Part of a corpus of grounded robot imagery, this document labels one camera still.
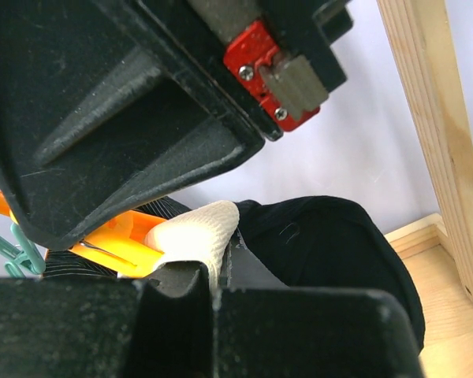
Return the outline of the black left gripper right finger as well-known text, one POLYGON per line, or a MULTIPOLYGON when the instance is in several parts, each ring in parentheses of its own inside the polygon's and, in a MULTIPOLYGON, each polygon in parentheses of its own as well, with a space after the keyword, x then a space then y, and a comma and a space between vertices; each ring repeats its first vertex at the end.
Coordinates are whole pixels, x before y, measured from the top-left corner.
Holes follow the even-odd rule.
POLYGON ((229 243, 218 292, 218 375, 290 377, 291 291, 248 249, 229 243))

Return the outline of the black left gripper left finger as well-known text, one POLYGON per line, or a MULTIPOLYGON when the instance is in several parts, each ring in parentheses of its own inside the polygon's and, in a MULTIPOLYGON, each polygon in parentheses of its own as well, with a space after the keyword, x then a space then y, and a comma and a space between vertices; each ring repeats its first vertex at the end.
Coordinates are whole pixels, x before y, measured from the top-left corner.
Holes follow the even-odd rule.
POLYGON ((151 274, 141 306, 141 361, 148 372, 211 376, 211 300, 200 262, 170 262, 151 274))

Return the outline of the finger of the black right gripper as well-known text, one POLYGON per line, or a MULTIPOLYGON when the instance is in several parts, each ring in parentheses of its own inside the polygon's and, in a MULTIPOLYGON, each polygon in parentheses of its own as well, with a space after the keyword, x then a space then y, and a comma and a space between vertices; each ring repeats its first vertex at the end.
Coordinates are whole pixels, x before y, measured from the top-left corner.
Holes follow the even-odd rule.
POLYGON ((65 250, 263 147, 192 55, 217 44, 185 1, 0 1, 0 188, 30 240, 65 250))

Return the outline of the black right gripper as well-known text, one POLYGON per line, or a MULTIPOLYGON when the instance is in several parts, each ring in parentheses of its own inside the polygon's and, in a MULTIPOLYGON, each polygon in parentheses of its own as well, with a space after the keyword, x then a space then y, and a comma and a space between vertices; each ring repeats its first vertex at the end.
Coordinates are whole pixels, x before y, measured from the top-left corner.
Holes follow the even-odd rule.
POLYGON ((191 64, 183 90, 209 118, 280 139, 347 79, 332 45, 352 28, 344 1, 144 1, 141 9, 191 64))

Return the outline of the black underwear beige waistband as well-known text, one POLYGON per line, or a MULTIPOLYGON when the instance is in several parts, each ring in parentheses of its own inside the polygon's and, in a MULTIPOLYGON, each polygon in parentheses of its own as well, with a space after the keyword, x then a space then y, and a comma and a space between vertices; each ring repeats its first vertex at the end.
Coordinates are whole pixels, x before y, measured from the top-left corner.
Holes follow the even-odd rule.
POLYGON ((426 325, 419 294, 398 254, 359 204, 330 196, 237 203, 248 249, 286 287, 377 289, 406 311, 418 348, 426 325))

